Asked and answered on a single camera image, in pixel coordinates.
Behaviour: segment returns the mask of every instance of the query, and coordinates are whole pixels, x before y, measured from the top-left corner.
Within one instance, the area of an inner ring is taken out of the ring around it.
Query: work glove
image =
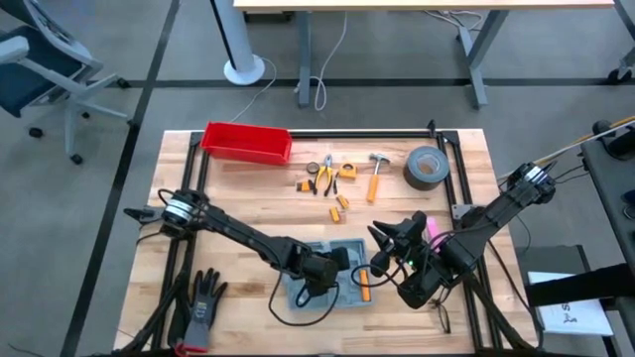
[[[184,340],[184,349],[187,352],[207,352],[209,330],[216,318],[218,302],[227,289],[227,283],[223,283],[214,291],[219,277],[220,274],[212,268],[207,270],[205,277],[202,271],[196,272],[190,324]]]

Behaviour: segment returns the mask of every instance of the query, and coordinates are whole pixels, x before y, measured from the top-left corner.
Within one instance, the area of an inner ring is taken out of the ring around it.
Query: gray tray
[[[363,301],[361,297],[361,287],[354,284],[350,279],[350,272],[355,267],[366,264],[366,246],[363,239],[340,239],[329,242],[311,242],[307,243],[311,248],[319,252],[330,252],[332,249],[344,247],[348,250],[348,261],[350,269],[341,271],[337,274],[337,282],[339,283],[339,297],[334,308],[349,308],[358,306],[367,306],[374,302],[371,290],[370,301]],[[370,272],[366,269],[366,274],[370,278]],[[321,297],[313,297],[304,307],[296,305],[296,296],[305,284],[304,279],[292,280],[289,276],[285,276],[283,282],[287,288],[287,302],[291,310],[325,310],[333,302],[335,298],[335,288],[331,288],[327,294]]]

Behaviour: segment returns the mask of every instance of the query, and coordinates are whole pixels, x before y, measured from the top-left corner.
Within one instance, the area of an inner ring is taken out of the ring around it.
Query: pliers
[[[328,154],[326,155],[326,158],[324,159],[324,166],[319,167],[319,171],[317,172],[314,194],[318,194],[319,179],[321,179],[322,174],[326,173],[326,190],[324,191],[324,197],[328,196],[328,193],[330,192],[330,187],[333,184],[333,169],[330,166],[331,164],[332,164],[332,156]]]

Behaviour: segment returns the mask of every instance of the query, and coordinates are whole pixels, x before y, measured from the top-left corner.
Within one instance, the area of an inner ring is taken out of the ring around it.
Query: red plastic bin
[[[291,142],[286,129],[208,123],[200,146],[215,158],[285,165],[289,162]]]

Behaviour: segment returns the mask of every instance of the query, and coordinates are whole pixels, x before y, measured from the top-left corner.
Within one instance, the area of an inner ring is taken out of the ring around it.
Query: wooden workbench
[[[243,11],[416,11],[603,8],[612,0],[234,0]]]
[[[159,188],[175,189],[181,185],[190,133],[165,133],[149,204],[161,205],[157,197]],[[458,133],[473,200],[486,204],[498,195],[498,189],[485,137],[481,130],[458,130]],[[364,238],[367,255],[371,257],[377,251],[376,243],[366,229],[372,220],[397,223],[410,217],[414,211],[423,210],[437,220],[440,229],[450,229],[444,185],[432,191],[417,191],[409,187],[402,177],[408,154],[423,145],[436,146],[436,141],[297,140],[287,167],[211,159],[206,193],[213,204],[267,234],[289,235],[303,241]],[[384,154],[392,160],[389,166],[381,169],[377,200],[373,205],[365,201],[374,168],[368,159],[371,152]],[[343,161],[354,162],[359,168],[355,182],[338,181],[340,193],[350,200],[345,224],[334,224],[330,220],[328,209],[337,205],[332,195],[325,198],[296,192],[296,182],[309,178],[306,164],[322,162],[326,154],[332,154],[335,168]],[[457,196],[460,197],[453,156],[450,155],[449,159]],[[158,225],[147,226],[141,234],[158,228]],[[429,354],[473,351],[461,286],[451,292],[444,304],[451,321],[451,334],[443,333],[435,309],[428,305],[417,310],[407,307],[390,284],[372,290],[375,300],[372,306],[334,310],[326,320],[312,327],[287,327],[267,309],[278,273],[261,262],[256,253],[227,238],[208,232],[200,232],[198,237],[194,270],[213,267],[221,272],[222,281],[229,282],[211,329],[209,352],[212,354]],[[507,228],[502,229],[492,241],[516,284],[522,286]],[[115,348],[130,341],[129,335],[139,330],[156,307],[168,247],[169,240],[164,237],[146,240],[138,246]],[[535,340],[535,333],[530,315],[514,296],[503,271],[489,252],[486,252],[486,263],[494,300],[512,325],[531,343]],[[321,314],[291,313],[286,303],[285,290],[279,289],[275,310],[290,321],[309,321]],[[486,332],[482,314],[480,321],[481,330]]]

